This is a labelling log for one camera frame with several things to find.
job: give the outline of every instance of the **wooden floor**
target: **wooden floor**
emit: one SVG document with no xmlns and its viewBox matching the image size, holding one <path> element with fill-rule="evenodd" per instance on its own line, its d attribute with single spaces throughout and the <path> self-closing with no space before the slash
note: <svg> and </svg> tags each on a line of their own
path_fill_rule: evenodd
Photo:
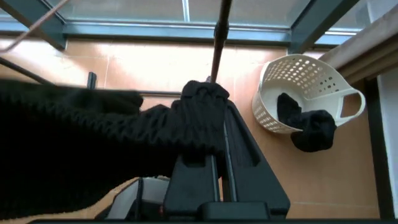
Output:
<svg viewBox="0 0 398 224">
<path fill-rule="evenodd" d="M 9 44 L 3 38 L 0 46 Z M 267 161 L 292 203 L 288 218 L 378 218 L 376 184 L 369 138 L 368 112 L 339 127 L 330 150 L 305 153 L 289 136 L 271 134 L 252 115 L 251 99 L 261 67 L 286 55 L 283 48 L 229 46 L 223 51 L 218 83 L 230 93 Z M 322 53 L 309 55 L 319 57 Z M 45 42 L 28 40 L 2 57 L 59 85 L 85 86 L 88 72 L 98 76 L 97 88 L 181 91 L 189 80 L 210 74 L 213 48 L 209 45 L 154 44 L 112 40 L 69 40 L 59 52 Z M 30 81 L 0 67 L 0 77 Z M 174 99 L 146 98 L 142 109 Z M 355 114 L 359 98 L 345 98 L 344 114 Z M 90 208 L 39 218 L 93 218 L 109 205 L 121 187 Z M 38 218 L 4 220 L 26 223 Z"/>
</svg>

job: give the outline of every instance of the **white wall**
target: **white wall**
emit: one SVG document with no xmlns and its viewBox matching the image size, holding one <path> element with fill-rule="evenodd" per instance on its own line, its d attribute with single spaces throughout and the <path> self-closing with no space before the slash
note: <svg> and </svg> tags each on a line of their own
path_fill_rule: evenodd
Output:
<svg viewBox="0 0 398 224">
<path fill-rule="evenodd" d="M 392 9 L 398 0 L 367 0 L 371 22 Z M 377 78 L 389 166 L 394 213 L 398 217 L 398 69 Z"/>
</svg>

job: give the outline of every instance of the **clothes drying rack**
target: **clothes drying rack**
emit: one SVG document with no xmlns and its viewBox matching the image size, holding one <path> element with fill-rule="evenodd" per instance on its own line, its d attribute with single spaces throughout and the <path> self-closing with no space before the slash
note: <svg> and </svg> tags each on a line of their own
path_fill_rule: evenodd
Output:
<svg viewBox="0 0 398 224">
<path fill-rule="evenodd" d="M 224 43 L 228 36 L 228 16 L 232 0 L 222 0 L 220 17 L 215 26 L 214 54 L 210 81 L 216 82 Z M 52 82 L 20 67 L 3 58 L 0 64 L 11 68 L 43 85 L 54 85 Z M 96 75 L 88 75 L 87 88 L 95 89 Z M 174 91 L 137 91 L 142 96 L 180 97 Z M 218 164 L 214 155 L 206 155 L 203 163 L 185 160 L 179 155 L 169 180 L 167 192 L 162 202 L 162 211 L 170 223 L 178 220 L 201 220 L 205 222 L 233 220 L 276 220 L 286 217 L 290 201 L 279 184 L 271 167 L 266 161 L 256 141 L 251 135 L 234 103 L 228 101 L 224 117 L 225 152 L 223 164 Z M 218 185 L 219 175 L 223 177 L 223 200 Z M 139 186 L 145 181 L 140 178 Z M 139 203 L 139 194 L 131 202 Z M 68 221 L 78 224 L 79 221 Z M 93 220 L 86 224 L 104 223 Z M 65 220 L 47 221 L 46 224 L 65 224 Z"/>
</svg>

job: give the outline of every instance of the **laundry basket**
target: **laundry basket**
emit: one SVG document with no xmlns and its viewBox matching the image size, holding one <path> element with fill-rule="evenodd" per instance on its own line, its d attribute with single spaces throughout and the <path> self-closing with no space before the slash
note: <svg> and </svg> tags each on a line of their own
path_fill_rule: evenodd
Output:
<svg viewBox="0 0 398 224">
<path fill-rule="evenodd" d="M 264 128 L 284 134 L 302 131 L 278 120 L 277 99 L 282 93 L 292 97 L 302 112 L 326 110 L 334 117 L 336 126 L 358 117 L 365 108 L 364 95 L 334 68 L 305 55 L 288 55 L 266 63 L 252 99 L 254 116 Z M 353 93 L 361 96 L 361 107 L 355 115 L 342 118 L 344 97 Z"/>
</svg>

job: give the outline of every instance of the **basket hole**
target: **basket hole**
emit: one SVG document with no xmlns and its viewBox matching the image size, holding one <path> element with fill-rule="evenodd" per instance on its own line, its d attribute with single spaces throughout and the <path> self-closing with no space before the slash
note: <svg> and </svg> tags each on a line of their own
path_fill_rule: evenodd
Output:
<svg viewBox="0 0 398 224">
<path fill-rule="evenodd" d="M 340 117 L 344 118 L 347 116 L 352 116 L 358 112 L 360 107 L 361 107 L 361 96 L 358 93 L 353 93 L 344 96 L 343 109 L 341 110 Z"/>
</svg>

